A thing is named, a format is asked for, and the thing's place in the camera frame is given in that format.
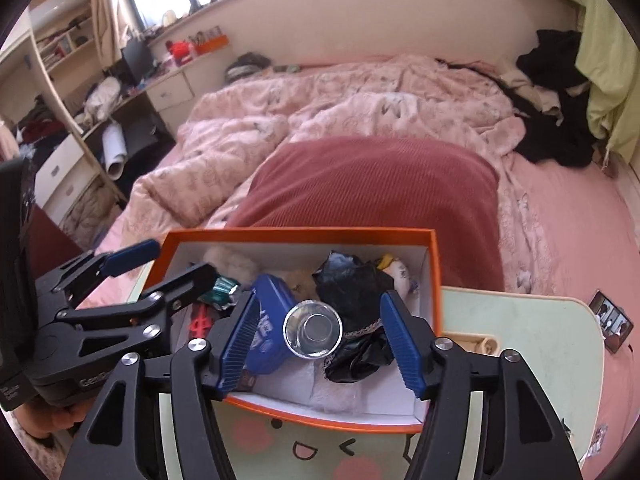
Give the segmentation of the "person's left hand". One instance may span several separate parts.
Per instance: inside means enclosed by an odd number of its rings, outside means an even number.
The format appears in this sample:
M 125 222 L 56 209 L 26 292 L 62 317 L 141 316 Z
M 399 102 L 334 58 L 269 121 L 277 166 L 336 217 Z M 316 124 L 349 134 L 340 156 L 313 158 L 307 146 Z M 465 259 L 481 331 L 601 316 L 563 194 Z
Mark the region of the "person's left hand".
M 45 439 L 50 434 L 70 429 L 82 422 L 93 403 L 93 399 L 88 399 L 67 408 L 57 408 L 41 398 L 35 398 L 17 408 L 14 416 L 31 437 Z

